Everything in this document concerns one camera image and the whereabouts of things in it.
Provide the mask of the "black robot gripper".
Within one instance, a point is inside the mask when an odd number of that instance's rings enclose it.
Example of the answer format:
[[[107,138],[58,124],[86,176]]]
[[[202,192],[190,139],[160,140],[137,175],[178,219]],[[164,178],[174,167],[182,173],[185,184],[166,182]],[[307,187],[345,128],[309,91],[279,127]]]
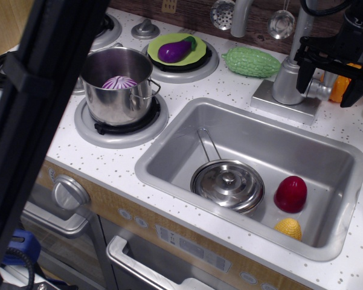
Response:
[[[299,66],[296,89],[300,94],[306,94],[315,72],[315,62],[339,61],[363,68],[363,36],[302,37],[294,60]],[[353,106],[363,96],[363,69],[349,78],[351,82],[342,96],[342,108]]]

